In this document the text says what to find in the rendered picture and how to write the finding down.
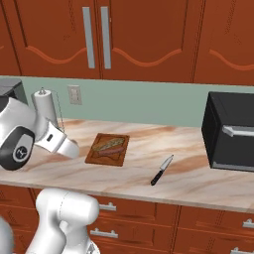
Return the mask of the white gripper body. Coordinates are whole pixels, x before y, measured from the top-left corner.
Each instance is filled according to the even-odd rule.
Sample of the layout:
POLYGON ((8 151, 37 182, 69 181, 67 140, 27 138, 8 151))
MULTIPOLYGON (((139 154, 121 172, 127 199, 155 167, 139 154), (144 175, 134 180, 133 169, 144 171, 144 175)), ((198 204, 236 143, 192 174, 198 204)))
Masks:
POLYGON ((78 145, 67 136, 61 135, 57 140, 57 153, 65 157, 75 159, 79 156, 78 145))

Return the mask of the yellow-green cheese wedge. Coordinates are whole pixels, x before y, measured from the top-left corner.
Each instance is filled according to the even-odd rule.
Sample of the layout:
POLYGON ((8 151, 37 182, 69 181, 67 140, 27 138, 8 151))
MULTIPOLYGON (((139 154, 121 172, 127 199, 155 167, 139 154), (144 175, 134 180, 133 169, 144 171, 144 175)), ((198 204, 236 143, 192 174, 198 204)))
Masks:
POLYGON ((116 149, 122 146, 124 143, 124 138, 112 138, 107 141, 99 142, 92 146, 92 150, 95 152, 105 151, 105 150, 111 150, 116 149))

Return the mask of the reddish-brown sausage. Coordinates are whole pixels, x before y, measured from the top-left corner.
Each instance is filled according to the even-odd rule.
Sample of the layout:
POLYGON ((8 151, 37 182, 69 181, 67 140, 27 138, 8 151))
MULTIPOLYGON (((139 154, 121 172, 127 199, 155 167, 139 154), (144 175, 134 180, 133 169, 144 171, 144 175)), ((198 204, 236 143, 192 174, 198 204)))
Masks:
POLYGON ((99 157, 102 157, 102 156, 109 156, 109 155, 121 153, 122 151, 124 151, 124 148, 123 148, 123 147, 101 150, 101 151, 98 152, 98 156, 99 156, 99 157))

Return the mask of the brown wooden cutting board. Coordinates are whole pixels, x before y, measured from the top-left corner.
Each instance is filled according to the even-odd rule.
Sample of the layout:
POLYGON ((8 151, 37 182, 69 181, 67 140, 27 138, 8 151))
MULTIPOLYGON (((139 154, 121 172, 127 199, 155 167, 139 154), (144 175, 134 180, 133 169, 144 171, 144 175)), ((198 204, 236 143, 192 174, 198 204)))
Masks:
POLYGON ((96 165, 103 165, 103 166, 115 166, 115 167, 122 167, 125 159, 125 155, 128 148, 130 137, 128 135, 120 135, 120 134, 103 134, 98 133, 96 138, 93 141, 93 144, 86 156, 85 162, 87 164, 96 164, 96 165), (109 155, 109 156, 98 156, 98 152, 92 150, 92 146, 103 141, 110 140, 112 138, 124 138, 125 141, 121 147, 124 148, 124 151, 121 153, 109 155))

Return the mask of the white paper towel roll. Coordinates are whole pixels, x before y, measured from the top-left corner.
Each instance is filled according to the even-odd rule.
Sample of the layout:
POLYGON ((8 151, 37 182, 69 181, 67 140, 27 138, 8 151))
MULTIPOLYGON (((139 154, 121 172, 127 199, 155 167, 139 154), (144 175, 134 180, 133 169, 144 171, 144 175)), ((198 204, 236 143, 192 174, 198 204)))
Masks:
POLYGON ((48 118, 56 127, 59 126, 57 114, 55 110, 53 95, 50 90, 43 87, 34 92, 32 95, 32 101, 35 109, 44 117, 48 118))

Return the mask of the red-brown lower cupboard front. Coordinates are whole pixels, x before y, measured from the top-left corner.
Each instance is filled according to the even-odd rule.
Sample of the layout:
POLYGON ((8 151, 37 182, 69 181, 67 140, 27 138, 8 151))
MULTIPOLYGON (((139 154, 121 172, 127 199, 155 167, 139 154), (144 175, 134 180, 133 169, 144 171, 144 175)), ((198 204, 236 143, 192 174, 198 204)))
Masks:
POLYGON ((0 215, 13 230, 14 253, 25 254, 39 222, 32 190, 0 185, 0 215))

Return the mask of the black countertop appliance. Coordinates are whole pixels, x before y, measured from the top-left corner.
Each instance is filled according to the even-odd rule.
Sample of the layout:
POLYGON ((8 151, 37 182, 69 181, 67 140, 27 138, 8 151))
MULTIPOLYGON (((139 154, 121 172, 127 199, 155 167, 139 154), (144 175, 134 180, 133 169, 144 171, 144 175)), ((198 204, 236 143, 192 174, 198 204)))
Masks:
POLYGON ((20 78, 0 78, 0 95, 16 98, 27 104, 27 97, 20 78))

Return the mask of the red-brown drawer front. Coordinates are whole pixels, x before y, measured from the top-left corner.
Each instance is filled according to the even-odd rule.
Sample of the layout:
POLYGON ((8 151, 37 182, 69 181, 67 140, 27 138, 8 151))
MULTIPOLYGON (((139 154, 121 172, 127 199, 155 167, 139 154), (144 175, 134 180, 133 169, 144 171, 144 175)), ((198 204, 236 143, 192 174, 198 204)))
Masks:
POLYGON ((172 226, 179 210, 179 207, 173 204, 98 195, 95 198, 99 204, 112 202, 117 206, 116 211, 100 209, 99 216, 105 218, 172 226))
POLYGON ((90 238, 103 254, 171 254, 175 228, 173 226, 131 222, 116 219, 97 219, 87 226, 90 238), (118 238, 94 236, 90 230, 114 230, 118 238))
POLYGON ((174 254, 230 254, 230 250, 254 251, 254 237, 180 228, 174 254))
POLYGON ((254 228, 242 226, 242 222, 249 218, 254 222, 254 214, 251 213, 183 206, 179 227, 254 237, 254 228))

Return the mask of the red-brown upper cupboard door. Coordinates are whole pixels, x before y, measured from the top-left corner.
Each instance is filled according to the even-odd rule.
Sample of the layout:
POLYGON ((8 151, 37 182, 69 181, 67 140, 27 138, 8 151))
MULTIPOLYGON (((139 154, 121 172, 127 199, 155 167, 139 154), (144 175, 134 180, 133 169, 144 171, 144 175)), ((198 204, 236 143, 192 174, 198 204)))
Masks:
POLYGON ((2 0, 0 0, 0 75, 20 75, 2 0))
POLYGON ((254 0, 205 0, 193 81, 254 85, 254 0))
POLYGON ((2 0, 24 76, 100 77, 95 0, 2 0), (95 68, 89 68, 82 7, 90 8, 95 68))
POLYGON ((104 79, 191 82, 205 0, 95 0, 104 79), (111 69, 104 68, 100 7, 107 6, 111 69))

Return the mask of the black toaster oven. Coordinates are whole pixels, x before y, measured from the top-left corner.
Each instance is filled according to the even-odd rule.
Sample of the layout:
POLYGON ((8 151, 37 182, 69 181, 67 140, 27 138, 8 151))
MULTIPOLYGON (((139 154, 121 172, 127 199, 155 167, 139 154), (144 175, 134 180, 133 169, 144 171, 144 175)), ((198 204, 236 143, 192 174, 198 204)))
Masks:
POLYGON ((254 127, 254 93, 210 91, 201 126, 213 169, 254 173, 254 137, 230 137, 223 125, 254 127))

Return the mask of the grey wall outlet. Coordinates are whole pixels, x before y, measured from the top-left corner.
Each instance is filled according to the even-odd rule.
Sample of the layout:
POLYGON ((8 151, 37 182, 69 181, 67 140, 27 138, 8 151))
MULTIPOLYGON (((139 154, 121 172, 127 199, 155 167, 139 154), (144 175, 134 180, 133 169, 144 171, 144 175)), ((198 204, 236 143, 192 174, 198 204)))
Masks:
POLYGON ((75 105, 81 105, 81 91, 78 85, 69 85, 67 87, 68 96, 69 96, 69 103, 75 105))

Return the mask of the black-handled kitchen knife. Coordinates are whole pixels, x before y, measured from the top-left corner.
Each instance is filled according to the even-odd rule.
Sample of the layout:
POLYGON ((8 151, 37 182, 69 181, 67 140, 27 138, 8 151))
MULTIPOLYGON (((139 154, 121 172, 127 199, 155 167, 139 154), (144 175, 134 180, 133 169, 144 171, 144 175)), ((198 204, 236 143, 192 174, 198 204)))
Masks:
POLYGON ((174 158, 174 155, 171 155, 160 167, 160 170, 158 173, 154 176, 154 178, 151 180, 151 186, 154 186, 157 181, 160 179, 160 177, 163 175, 164 171, 168 167, 168 165, 172 162, 174 158))

